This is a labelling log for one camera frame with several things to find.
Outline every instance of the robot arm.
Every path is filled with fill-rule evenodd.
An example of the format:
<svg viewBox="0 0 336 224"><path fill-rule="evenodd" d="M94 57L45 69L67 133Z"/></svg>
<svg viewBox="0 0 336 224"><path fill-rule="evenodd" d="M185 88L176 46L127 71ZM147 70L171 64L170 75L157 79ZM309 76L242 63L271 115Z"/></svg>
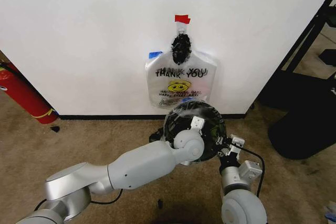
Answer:
<svg viewBox="0 0 336 224"><path fill-rule="evenodd" d="M190 129L179 132L173 144L155 141L122 154L109 165L81 163L50 176L45 183L44 209L34 211L18 224L63 224L90 204L90 193L135 189L170 173L179 163L199 159L204 151L203 125L204 119L194 116ZM242 147L245 141L236 136L228 139L231 144L222 143L223 138L216 142L225 194L222 220L226 224L266 224L266 211L250 192L250 184L262 171L251 161L240 165L240 148L236 146Z"/></svg>
<svg viewBox="0 0 336 224"><path fill-rule="evenodd" d="M199 159L204 150L203 124L204 120L195 116L192 127L175 137L175 148L169 142L156 141L122 154L109 165L81 163L50 176L45 183L45 208L18 223L61 224L90 204L90 193L135 189L170 173L179 163Z"/></svg>
<svg viewBox="0 0 336 224"><path fill-rule="evenodd" d="M239 164L239 153L245 141L231 135L231 144L219 153L222 189L222 221L226 224L266 224L267 215L260 199L250 192L251 183L262 174L259 164L244 161Z"/></svg>

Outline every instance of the black cable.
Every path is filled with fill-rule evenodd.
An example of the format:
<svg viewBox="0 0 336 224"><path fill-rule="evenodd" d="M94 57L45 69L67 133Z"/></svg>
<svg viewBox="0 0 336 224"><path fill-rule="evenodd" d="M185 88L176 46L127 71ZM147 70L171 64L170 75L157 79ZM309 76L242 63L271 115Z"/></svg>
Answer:
<svg viewBox="0 0 336 224"><path fill-rule="evenodd" d="M44 199L44 200L42 200L39 204L37 204L37 206L35 207L34 211L37 211L37 210L40 208L40 206L41 206L44 202L46 202L46 201L47 201L47 199Z"/></svg>
<svg viewBox="0 0 336 224"><path fill-rule="evenodd" d="M259 194L260 194L260 191L261 191L261 186L262 186L262 184L263 184L264 175L265 175L265 161L264 161L264 159L263 159L259 154L254 153L254 152L252 152L252 151L250 151L250 150L248 150L248 149L245 149L245 148L243 148L243 147L240 147L240 146L236 145L235 143L231 143L231 145L237 147L238 149L243 150L244 152L248 152L249 154L252 154L252 155L258 157L258 158L261 160L261 163L262 163L262 171L263 171L263 172L261 173L261 177L260 177L260 181L259 181L259 185L258 185L258 190L257 190L257 197L259 197Z"/></svg>
<svg viewBox="0 0 336 224"><path fill-rule="evenodd" d="M99 201L93 201L93 200L92 200L91 203L93 203L93 204L99 204L99 205L109 205L109 204L112 204L112 203L116 202L116 201L120 198L120 196L121 196L121 194L122 194L122 191L123 191L123 189L120 189L120 192L119 192L117 198L114 199L113 201L109 201L109 202L99 202Z"/></svg>

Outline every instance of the beige carpet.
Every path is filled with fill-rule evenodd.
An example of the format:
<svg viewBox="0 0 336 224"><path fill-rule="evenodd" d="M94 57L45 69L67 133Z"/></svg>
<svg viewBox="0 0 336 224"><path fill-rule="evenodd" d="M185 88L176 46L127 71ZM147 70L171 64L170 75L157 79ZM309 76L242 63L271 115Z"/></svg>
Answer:
<svg viewBox="0 0 336 224"><path fill-rule="evenodd" d="M45 198L44 179L76 163L111 163L148 142L163 121L62 121L58 133L41 125L0 93L0 223L18 221ZM270 224L327 223L323 206L336 201L336 145L305 160L282 158L267 137L268 125L283 112L256 106L245 119L226 120L229 134L266 161L261 200ZM241 160L255 160L241 155ZM139 189L127 190L113 205L90 205L70 223L222 223L219 160L185 167ZM108 200L108 197L94 197ZM157 206L163 201L163 209Z"/></svg>

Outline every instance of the smiley face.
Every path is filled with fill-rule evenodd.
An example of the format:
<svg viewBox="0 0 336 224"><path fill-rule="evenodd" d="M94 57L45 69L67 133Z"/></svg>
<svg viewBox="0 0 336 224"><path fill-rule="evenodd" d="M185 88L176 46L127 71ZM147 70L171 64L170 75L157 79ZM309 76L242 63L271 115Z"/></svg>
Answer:
<svg viewBox="0 0 336 224"><path fill-rule="evenodd" d="M169 83L168 90L172 92L183 92L190 87L191 83L183 80L173 80Z"/></svg>

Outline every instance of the red fire extinguisher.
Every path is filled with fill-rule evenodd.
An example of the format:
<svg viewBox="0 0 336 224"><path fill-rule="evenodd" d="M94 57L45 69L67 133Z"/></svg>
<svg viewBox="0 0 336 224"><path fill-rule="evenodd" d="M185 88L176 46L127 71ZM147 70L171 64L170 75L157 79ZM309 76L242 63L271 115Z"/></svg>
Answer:
<svg viewBox="0 0 336 224"><path fill-rule="evenodd" d="M0 89L21 105L40 123L51 123L57 114L41 95L25 81L22 74L12 64L0 66Z"/></svg>

